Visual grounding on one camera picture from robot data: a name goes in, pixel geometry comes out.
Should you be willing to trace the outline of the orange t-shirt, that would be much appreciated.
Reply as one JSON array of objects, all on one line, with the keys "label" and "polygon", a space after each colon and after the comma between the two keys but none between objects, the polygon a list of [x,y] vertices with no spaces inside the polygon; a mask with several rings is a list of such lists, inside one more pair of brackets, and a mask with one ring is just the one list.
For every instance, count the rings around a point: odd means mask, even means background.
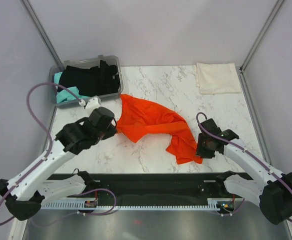
[{"label": "orange t-shirt", "polygon": [[177,112],[158,103],[127,94],[120,96],[122,112],[117,121],[117,131],[136,143],[148,134],[171,136],[166,151],[176,157],[177,164],[195,162],[203,158],[196,155],[197,142],[186,120]]}]

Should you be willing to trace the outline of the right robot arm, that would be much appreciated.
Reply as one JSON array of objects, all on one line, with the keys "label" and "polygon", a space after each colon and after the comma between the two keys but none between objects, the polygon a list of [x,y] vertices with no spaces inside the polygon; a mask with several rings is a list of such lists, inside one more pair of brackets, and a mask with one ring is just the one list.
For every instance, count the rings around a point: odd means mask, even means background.
[{"label": "right robot arm", "polygon": [[247,180],[233,171],[226,171],[216,179],[216,193],[221,197],[234,194],[255,204],[274,225],[283,221],[292,223],[292,172],[283,173],[260,160],[234,131],[222,131],[213,119],[207,118],[197,124],[201,133],[196,154],[211,159],[220,153],[237,163],[251,178]]}]

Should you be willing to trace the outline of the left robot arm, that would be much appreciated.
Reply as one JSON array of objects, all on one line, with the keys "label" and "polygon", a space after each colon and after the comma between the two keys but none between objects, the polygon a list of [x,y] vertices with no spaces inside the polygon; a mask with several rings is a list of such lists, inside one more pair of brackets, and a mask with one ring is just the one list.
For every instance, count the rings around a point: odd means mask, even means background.
[{"label": "left robot arm", "polygon": [[93,195],[96,182],[86,171],[64,180],[45,181],[61,165],[116,132],[115,115],[102,106],[92,110],[88,117],[65,125],[46,151],[19,175],[10,180],[0,179],[0,203],[6,205],[14,218],[25,221],[53,201]]}]

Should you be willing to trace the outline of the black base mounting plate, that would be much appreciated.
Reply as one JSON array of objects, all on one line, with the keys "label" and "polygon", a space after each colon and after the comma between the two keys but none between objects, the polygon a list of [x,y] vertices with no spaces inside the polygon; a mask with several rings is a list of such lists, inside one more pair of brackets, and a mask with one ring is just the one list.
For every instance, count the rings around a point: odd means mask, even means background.
[{"label": "black base mounting plate", "polygon": [[233,175],[225,173],[91,173],[85,176],[85,195],[70,198],[91,199],[113,205],[118,202],[153,204],[206,204],[207,199],[230,199],[222,180]]}]

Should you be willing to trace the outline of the black garment in bin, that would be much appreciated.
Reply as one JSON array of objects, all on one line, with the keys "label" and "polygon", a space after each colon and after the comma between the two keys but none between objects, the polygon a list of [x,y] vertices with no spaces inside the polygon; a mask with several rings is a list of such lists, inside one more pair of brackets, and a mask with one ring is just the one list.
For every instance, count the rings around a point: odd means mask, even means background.
[{"label": "black garment in bin", "polygon": [[120,77],[115,64],[101,60],[99,66],[79,68],[68,65],[62,72],[59,84],[77,87],[79,94],[87,97],[103,96],[119,92]]}]

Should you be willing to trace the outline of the teal garment in bin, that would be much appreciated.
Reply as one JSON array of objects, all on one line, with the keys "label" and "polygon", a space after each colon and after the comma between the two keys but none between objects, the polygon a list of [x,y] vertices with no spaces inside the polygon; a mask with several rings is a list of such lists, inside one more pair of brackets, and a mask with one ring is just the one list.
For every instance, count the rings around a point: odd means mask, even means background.
[{"label": "teal garment in bin", "polygon": [[[59,84],[61,75],[62,75],[62,72],[58,72],[58,73],[54,74],[54,83],[55,84]],[[79,94],[79,90],[76,86],[69,87],[68,90],[70,90],[72,93],[74,93],[80,99],[87,98],[87,96],[83,96],[83,95]],[[76,100],[76,98],[64,89],[61,90],[60,92],[58,92],[56,95],[56,103],[57,104],[65,103],[65,102],[69,102],[69,101],[74,101],[74,100]]]}]

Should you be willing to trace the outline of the cream folded cloth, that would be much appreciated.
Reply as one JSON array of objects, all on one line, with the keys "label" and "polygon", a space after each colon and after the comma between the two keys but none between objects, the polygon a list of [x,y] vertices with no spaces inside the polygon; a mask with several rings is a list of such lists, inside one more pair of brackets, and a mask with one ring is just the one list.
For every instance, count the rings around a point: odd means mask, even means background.
[{"label": "cream folded cloth", "polygon": [[241,93],[241,86],[234,63],[196,63],[196,86],[201,95]]}]

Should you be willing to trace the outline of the right aluminium frame post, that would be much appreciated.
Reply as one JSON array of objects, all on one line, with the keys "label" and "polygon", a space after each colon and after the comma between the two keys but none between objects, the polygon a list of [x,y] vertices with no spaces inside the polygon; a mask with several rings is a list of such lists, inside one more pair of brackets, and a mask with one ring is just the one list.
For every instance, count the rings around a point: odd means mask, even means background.
[{"label": "right aluminium frame post", "polygon": [[270,29],[272,23],[274,22],[275,18],[279,14],[281,8],[283,7],[285,0],[276,0],[274,6],[272,7],[269,15],[267,16],[262,28],[258,32],[251,48],[248,51],[242,65],[239,67],[239,72],[241,74],[247,69],[249,63],[251,62],[252,58],[254,57],[256,51],[258,50],[259,46],[261,45],[265,35],[267,34],[268,30]]}]

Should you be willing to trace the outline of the aluminium frame post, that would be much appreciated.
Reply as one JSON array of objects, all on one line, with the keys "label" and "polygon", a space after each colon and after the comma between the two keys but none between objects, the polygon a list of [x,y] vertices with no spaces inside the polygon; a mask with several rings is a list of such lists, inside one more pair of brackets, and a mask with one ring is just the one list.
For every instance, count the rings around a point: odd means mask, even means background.
[{"label": "aluminium frame post", "polygon": [[24,7],[28,17],[32,21],[35,29],[37,30],[38,34],[40,35],[42,41],[44,42],[46,48],[48,49],[51,57],[53,58],[55,64],[59,65],[62,70],[65,68],[63,67],[63,63],[58,56],[48,34],[46,33],[44,26],[42,25],[34,7],[32,6],[31,2],[29,0],[20,0],[20,3]]},{"label": "aluminium frame post", "polygon": [[258,50],[259,46],[261,45],[265,35],[267,34],[268,30],[270,29],[272,23],[274,22],[275,18],[279,14],[281,8],[283,7],[285,0],[276,0],[274,6],[272,7],[269,15],[267,16],[262,28],[258,32],[251,48],[248,51],[242,65],[239,67],[239,72],[241,74],[247,69],[249,63],[251,62],[252,58],[254,57],[256,51]]}]

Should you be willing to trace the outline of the left aluminium frame post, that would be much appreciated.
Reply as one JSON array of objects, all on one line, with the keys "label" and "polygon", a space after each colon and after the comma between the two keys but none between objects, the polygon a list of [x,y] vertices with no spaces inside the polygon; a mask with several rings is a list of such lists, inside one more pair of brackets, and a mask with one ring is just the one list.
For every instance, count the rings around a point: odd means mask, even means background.
[{"label": "left aluminium frame post", "polygon": [[40,35],[42,41],[44,42],[46,48],[48,49],[51,57],[53,58],[55,64],[59,65],[62,70],[65,68],[63,67],[63,63],[58,56],[48,34],[46,33],[44,26],[42,25],[34,7],[32,6],[31,2],[29,0],[20,0],[20,3],[24,7],[28,17],[32,21],[35,29],[37,30],[38,34]]}]

